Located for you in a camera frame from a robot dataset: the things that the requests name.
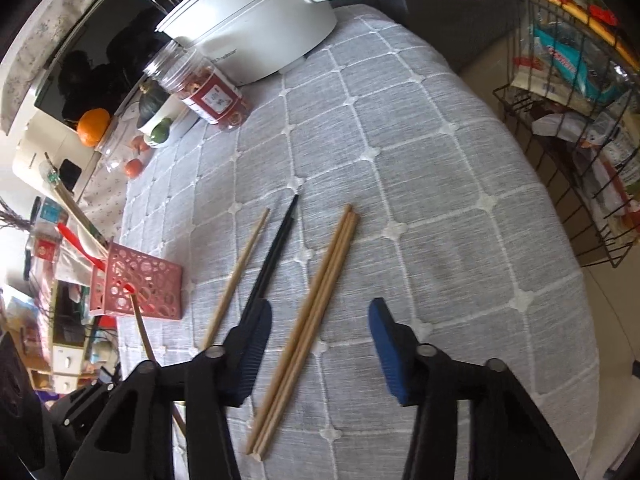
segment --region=white electric pot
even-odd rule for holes
[[[328,0],[184,0],[158,31],[196,46],[240,86],[295,62],[335,24]]]

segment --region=grid pattern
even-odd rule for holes
[[[228,418],[244,449],[342,206],[362,219],[324,322],[263,463],[244,478],[400,478],[414,410],[385,387],[366,309],[383,296],[418,339],[454,359],[500,357],[540,406],[578,472],[596,423],[598,355],[582,275],[544,187],[502,123],[432,47],[366,6],[306,62],[244,88],[236,132],[197,124],[130,183],[121,242],[184,267],[181,322],[148,320],[163,364],[197,353],[261,211],[272,209],[220,330],[238,322],[289,200],[298,220],[267,297],[273,330],[251,398]],[[142,357],[118,320],[125,372]],[[468,434],[462,407],[461,431]],[[184,443],[176,439],[176,453]],[[460,441],[460,455],[466,443]],[[466,459],[456,477],[466,478]]]

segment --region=drawer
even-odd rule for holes
[[[53,375],[53,391],[57,394],[70,394],[78,389],[78,378],[67,375]]]
[[[51,370],[55,374],[79,375],[82,372],[83,348],[53,345]]]

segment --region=pink utensil holder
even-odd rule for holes
[[[136,290],[143,316],[182,317],[182,267],[114,242],[109,246],[106,273],[94,267],[89,312],[94,316],[133,316],[126,283]]]

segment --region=orange fruit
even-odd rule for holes
[[[139,158],[134,158],[124,165],[124,173],[129,178],[136,178],[144,169],[145,165],[142,164],[142,161]]]
[[[151,146],[145,142],[145,137],[142,135],[133,137],[131,147],[138,153],[146,152],[146,150],[151,148]]]
[[[111,115],[104,108],[96,108],[85,112],[76,126],[80,142],[89,148],[94,148],[102,139],[111,122]]]

